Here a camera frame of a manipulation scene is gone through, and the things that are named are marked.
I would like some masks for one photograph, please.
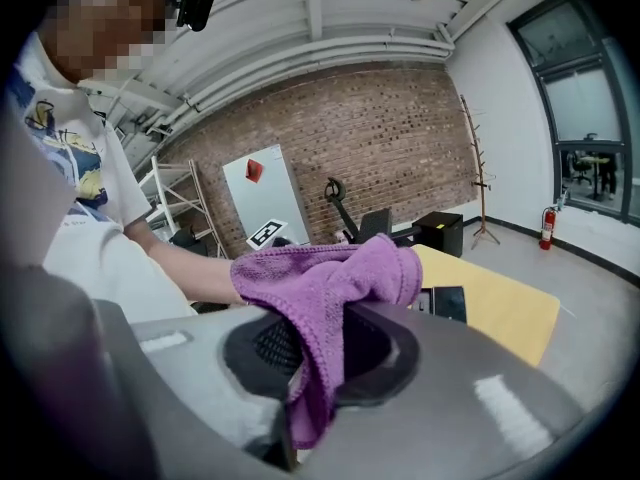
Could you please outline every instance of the white t-shirt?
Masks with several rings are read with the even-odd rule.
[[[182,291],[123,234],[150,205],[113,127],[56,70],[35,34],[7,89],[31,137],[76,189],[44,268],[92,299],[120,305],[131,323],[194,315]]]

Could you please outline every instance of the window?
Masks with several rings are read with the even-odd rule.
[[[547,0],[509,24],[536,78],[555,195],[640,225],[640,83],[581,0]]]
[[[534,66],[555,64],[596,52],[596,42],[568,3],[523,25],[519,34]]]
[[[543,79],[556,125],[558,140],[620,142],[620,124],[607,76],[600,68],[572,70]]]

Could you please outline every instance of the white ceiling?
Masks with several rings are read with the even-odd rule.
[[[207,114],[275,81],[369,60],[443,62],[454,48],[452,37],[496,1],[216,0],[204,31],[181,29],[124,90],[102,87],[118,97],[115,104],[104,92],[100,98],[103,105],[110,101],[111,122],[127,133],[125,150],[135,167],[157,151],[157,142],[172,140]],[[209,94],[200,94],[205,90]],[[171,112],[176,107],[181,109]],[[168,135],[140,135],[147,131],[140,123],[151,116],[156,126],[169,127]]]

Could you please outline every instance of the purple cloth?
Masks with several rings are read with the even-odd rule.
[[[386,236],[366,244],[267,249],[237,259],[231,280],[252,304],[277,310],[305,344],[299,382],[289,393],[294,446],[312,448],[344,383],[343,307],[377,300],[408,306],[420,292],[422,267],[411,249]]]

